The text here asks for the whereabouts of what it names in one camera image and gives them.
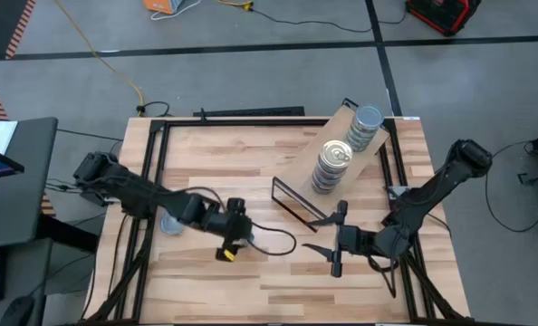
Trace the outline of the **dark grey desk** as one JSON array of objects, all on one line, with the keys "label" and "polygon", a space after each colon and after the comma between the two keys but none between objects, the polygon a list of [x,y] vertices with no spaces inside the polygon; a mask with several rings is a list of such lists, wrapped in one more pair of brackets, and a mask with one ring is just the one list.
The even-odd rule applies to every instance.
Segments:
[{"label": "dark grey desk", "polygon": [[21,120],[5,155],[24,173],[0,177],[0,247],[35,239],[58,120]]}]

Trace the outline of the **red and black equipment case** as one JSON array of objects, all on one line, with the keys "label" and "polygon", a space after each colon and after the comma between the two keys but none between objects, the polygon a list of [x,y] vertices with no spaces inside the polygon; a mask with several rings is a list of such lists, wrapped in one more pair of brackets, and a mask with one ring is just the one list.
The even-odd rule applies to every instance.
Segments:
[{"label": "red and black equipment case", "polygon": [[408,13],[444,36],[456,35],[475,14],[482,0],[406,0]]}]

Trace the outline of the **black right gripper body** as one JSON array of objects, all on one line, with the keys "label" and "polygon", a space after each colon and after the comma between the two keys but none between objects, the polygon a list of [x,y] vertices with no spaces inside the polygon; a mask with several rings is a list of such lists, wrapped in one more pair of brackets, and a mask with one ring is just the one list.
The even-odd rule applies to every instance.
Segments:
[{"label": "black right gripper body", "polygon": [[348,203],[340,201],[332,215],[336,227],[334,248],[331,255],[331,275],[342,276],[342,253],[366,255],[366,232],[354,225],[345,225]]}]

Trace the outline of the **black desk crossbar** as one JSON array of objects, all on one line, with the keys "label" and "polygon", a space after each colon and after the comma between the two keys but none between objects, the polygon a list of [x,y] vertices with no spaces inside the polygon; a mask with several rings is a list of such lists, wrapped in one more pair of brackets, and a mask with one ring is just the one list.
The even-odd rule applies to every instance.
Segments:
[{"label": "black desk crossbar", "polygon": [[99,242],[97,235],[43,214],[40,214],[38,218],[35,238],[49,238],[56,243],[68,245],[90,254],[96,252]]}]

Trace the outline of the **black aluminium table frame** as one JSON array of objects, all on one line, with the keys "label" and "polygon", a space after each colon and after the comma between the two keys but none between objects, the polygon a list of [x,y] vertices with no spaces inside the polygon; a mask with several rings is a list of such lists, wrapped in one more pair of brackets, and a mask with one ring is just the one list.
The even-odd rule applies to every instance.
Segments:
[{"label": "black aluminium table frame", "polygon": [[167,187],[200,186],[205,195],[241,197],[255,221],[256,245],[219,262],[217,236],[194,230],[166,235],[152,227],[144,282],[133,280],[112,311],[141,323],[403,322],[424,316],[428,297],[415,278],[390,293],[366,260],[345,255],[334,278],[324,258],[303,244],[331,245],[335,230],[316,233],[272,200],[279,176],[322,128],[324,118],[128,122],[122,165]]}]

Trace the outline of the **orange box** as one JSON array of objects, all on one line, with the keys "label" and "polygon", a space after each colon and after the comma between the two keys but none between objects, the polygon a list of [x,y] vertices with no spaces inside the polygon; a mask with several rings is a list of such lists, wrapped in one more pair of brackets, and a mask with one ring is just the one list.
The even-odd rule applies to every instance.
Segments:
[{"label": "orange box", "polygon": [[142,0],[145,7],[162,14],[175,14],[184,0]]}]

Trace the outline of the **black computer mouse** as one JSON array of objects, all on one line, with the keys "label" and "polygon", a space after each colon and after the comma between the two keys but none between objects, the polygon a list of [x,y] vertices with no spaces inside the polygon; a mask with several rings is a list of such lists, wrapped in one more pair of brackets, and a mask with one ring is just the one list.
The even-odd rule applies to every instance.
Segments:
[{"label": "black computer mouse", "polygon": [[34,309],[32,296],[20,296],[11,301],[0,319],[0,326],[27,326]]}]

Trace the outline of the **black power strip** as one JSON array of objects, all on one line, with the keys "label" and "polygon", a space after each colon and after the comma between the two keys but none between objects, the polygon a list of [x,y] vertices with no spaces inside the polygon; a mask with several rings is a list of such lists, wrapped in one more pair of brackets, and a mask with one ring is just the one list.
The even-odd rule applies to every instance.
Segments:
[{"label": "black power strip", "polygon": [[266,116],[304,116],[304,106],[275,107],[241,110],[211,110],[201,109],[193,113],[194,117],[266,117]]}]

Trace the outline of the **wooden shelf black metal frame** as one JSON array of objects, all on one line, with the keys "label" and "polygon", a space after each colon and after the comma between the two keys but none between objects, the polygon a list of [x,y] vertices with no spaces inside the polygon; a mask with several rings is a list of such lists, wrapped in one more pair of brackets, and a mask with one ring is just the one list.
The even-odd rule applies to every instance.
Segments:
[{"label": "wooden shelf black metal frame", "polygon": [[326,141],[342,139],[354,112],[355,109],[343,104],[333,116],[322,120],[322,128],[293,160],[291,166],[273,178],[272,200],[314,233],[318,229],[311,222],[328,217],[338,202],[353,192],[359,175],[373,164],[379,148],[389,137],[385,129],[379,130],[369,146],[352,159],[341,182],[331,193],[322,195],[315,192],[312,189],[312,172],[318,163],[318,154]]}]

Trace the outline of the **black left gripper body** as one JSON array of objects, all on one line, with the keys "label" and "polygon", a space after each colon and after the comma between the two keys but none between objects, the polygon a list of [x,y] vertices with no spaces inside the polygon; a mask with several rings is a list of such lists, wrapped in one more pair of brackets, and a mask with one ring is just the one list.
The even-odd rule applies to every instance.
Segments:
[{"label": "black left gripper body", "polygon": [[223,243],[216,249],[217,261],[233,262],[238,251],[245,247],[242,242],[250,239],[252,226],[244,209],[213,214],[209,218],[209,232],[223,238]]}]

